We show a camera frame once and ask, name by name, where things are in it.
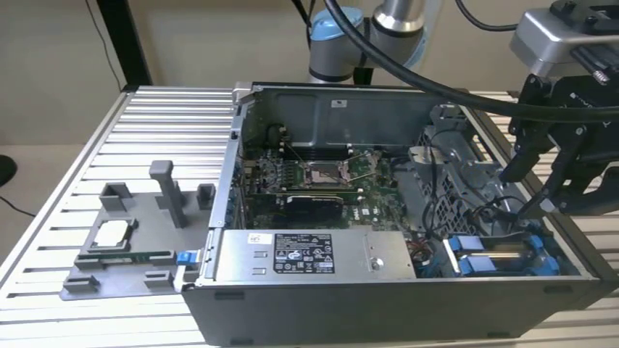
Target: black base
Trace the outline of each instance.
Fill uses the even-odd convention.
[[[17,173],[17,164],[10,157],[0,154],[0,187],[3,186]]]

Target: blue latch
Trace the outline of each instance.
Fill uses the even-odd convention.
[[[175,256],[175,265],[178,266],[190,266],[198,262],[199,250],[187,250],[185,252],[178,252]]]

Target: white sticker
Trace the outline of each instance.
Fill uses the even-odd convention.
[[[271,234],[269,233],[249,233],[247,244],[271,244]]]

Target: screw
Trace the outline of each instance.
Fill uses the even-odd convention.
[[[588,16],[585,19],[584,19],[584,23],[586,24],[596,24],[597,23],[597,17],[596,16]]]
[[[564,12],[570,12],[573,8],[576,7],[576,4],[573,1],[566,1],[562,5],[562,11]]]

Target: motherboard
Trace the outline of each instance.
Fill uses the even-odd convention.
[[[392,158],[354,149],[348,158],[290,159],[266,150],[243,162],[247,228],[409,231]]]

